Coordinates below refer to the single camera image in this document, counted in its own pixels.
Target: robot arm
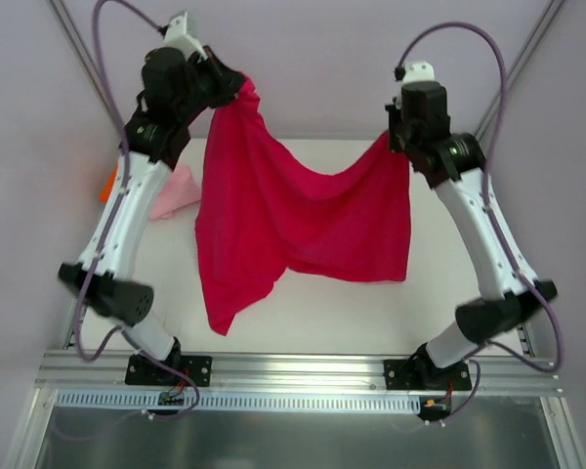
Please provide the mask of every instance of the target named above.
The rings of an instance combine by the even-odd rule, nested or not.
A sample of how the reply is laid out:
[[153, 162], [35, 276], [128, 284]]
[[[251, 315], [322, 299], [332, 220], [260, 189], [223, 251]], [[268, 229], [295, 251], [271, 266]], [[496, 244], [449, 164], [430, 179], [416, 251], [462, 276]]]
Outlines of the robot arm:
[[415, 172], [421, 173], [449, 211], [467, 247], [478, 278], [481, 297], [456, 309], [456, 321], [414, 354], [413, 366], [424, 383], [437, 378], [469, 357], [496, 335], [531, 318], [539, 303], [519, 280], [492, 228], [494, 210], [521, 274], [547, 299], [557, 296], [550, 280], [541, 281], [512, 236], [489, 186], [490, 203], [481, 194], [485, 158], [470, 134], [449, 130], [446, 90], [424, 62], [396, 69], [400, 94], [386, 106], [390, 145], [405, 151]]
[[[188, 126], [206, 108], [231, 103], [245, 81], [202, 46], [191, 28], [187, 13], [176, 15], [164, 28], [164, 46], [146, 55], [144, 90], [125, 126], [130, 147], [128, 185], [121, 184], [125, 158], [120, 155], [118, 177], [90, 242], [77, 263], [63, 263], [59, 270], [60, 281], [77, 295], [97, 258], [85, 305], [113, 325], [121, 325], [132, 342], [172, 367], [180, 343], [150, 312], [153, 289], [131, 280], [137, 249], [152, 205], [190, 140]], [[119, 196], [119, 208], [111, 213]], [[110, 217], [114, 217], [112, 226], [98, 252]]]

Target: table surface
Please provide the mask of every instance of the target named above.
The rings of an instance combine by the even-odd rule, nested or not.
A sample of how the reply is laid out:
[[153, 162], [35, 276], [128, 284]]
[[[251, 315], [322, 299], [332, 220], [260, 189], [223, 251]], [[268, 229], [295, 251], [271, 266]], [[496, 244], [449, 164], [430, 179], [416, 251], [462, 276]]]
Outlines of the table surface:
[[[287, 140], [314, 171], [333, 174], [353, 164], [366, 141]], [[205, 141], [182, 155], [202, 178]], [[479, 296], [473, 266], [453, 220], [421, 176], [411, 179], [412, 242], [404, 283], [355, 283], [286, 272], [264, 300], [240, 312], [224, 337], [208, 326], [197, 271], [193, 224], [199, 204], [173, 219], [148, 223], [134, 279], [154, 287], [153, 311], [187, 352], [406, 355], [442, 332], [454, 309]], [[88, 312], [83, 343], [97, 348], [111, 324]], [[516, 331], [500, 337], [516, 351]], [[121, 337], [111, 350], [129, 350]], [[503, 355], [486, 350], [484, 355]]]

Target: gray floor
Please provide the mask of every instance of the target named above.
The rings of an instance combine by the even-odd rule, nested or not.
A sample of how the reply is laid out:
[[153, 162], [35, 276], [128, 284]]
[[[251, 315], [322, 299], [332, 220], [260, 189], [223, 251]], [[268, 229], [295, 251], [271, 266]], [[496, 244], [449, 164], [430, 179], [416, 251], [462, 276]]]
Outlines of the gray floor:
[[[122, 411], [58, 408], [72, 436], [100, 432]], [[197, 411], [179, 421], [137, 416], [106, 436], [68, 443], [49, 433], [37, 469], [550, 469], [557, 468], [537, 399], [477, 398], [444, 429], [410, 415]]]

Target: red cloth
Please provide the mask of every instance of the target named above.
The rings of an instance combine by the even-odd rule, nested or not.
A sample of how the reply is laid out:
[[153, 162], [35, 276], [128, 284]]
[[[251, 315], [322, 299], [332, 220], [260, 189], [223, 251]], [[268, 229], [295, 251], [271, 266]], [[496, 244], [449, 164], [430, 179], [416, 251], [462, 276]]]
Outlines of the red cloth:
[[223, 335], [286, 268], [350, 281], [406, 276], [409, 168], [387, 134], [345, 171], [318, 174], [272, 137], [259, 101], [248, 78], [215, 111], [206, 144], [195, 237], [208, 320]]

